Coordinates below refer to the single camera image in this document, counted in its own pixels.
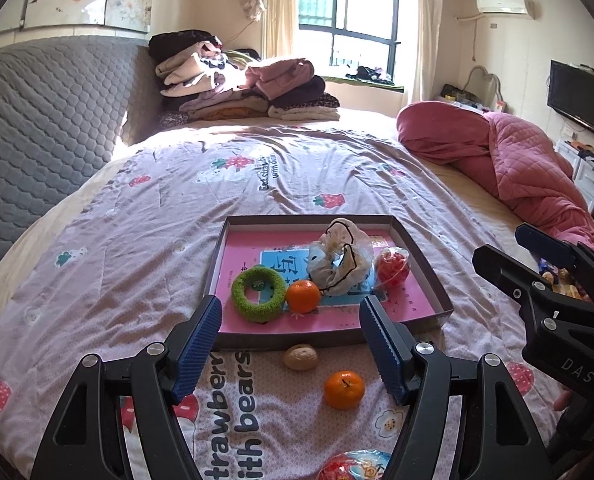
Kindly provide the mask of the person's right hand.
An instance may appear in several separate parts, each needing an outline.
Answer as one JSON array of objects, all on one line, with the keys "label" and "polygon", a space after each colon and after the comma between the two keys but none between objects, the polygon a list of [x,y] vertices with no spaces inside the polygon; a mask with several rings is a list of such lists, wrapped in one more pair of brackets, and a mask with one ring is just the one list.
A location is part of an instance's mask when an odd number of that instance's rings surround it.
[{"label": "person's right hand", "polygon": [[566,439],[594,438],[594,404],[571,390],[565,389],[553,404],[560,414],[556,436]]}]

